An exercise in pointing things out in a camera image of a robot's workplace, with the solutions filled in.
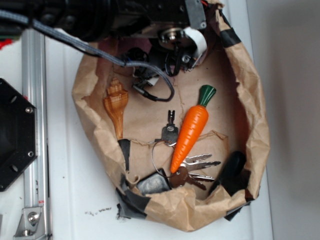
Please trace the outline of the black metal gripper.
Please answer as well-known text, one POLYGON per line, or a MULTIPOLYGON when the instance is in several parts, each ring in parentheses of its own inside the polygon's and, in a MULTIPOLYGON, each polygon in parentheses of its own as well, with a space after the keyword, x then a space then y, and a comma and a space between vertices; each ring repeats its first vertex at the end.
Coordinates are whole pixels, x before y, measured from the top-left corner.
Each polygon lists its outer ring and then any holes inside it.
POLYGON ((133 47, 122 55, 122 59, 127 62, 147 63, 161 69, 169 77, 175 77, 181 69, 193 70, 207 50, 207 42, 203 35, 207 21, 206 16, 202 15, 207 9, 206 0, 186 0, 180 10, 187 13, 190 26, 175 26, 162 30, 158 35, 159 40, 149 40, 149 52, 140 47, 133 47))

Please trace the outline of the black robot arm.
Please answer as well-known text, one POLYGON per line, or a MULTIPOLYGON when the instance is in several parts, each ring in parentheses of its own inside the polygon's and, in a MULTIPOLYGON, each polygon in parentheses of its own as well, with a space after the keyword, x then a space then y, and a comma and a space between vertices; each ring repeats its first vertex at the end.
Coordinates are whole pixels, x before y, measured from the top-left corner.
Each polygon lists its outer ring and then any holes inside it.
POLYGON ((88 47, 108 37, 142 38, 151 52, 134 47, 119 65, 134 67, 133 88, 144 97, 159 77, 192 70, 207 49, 204 30, 208 4, 201 0, 3 0, 0 3, 0 44, 17 40, 27 28, 69 45, 87 55, 107 58, 88 47))

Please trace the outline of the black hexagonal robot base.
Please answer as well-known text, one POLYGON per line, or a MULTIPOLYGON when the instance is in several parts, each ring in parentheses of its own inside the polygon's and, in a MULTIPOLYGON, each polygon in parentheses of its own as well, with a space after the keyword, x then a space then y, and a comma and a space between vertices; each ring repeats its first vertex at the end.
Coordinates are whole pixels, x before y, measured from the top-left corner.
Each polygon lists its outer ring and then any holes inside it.
POLYGON ((2 78, 0 191, 6 191, 36 157, 36 108, 2 78))

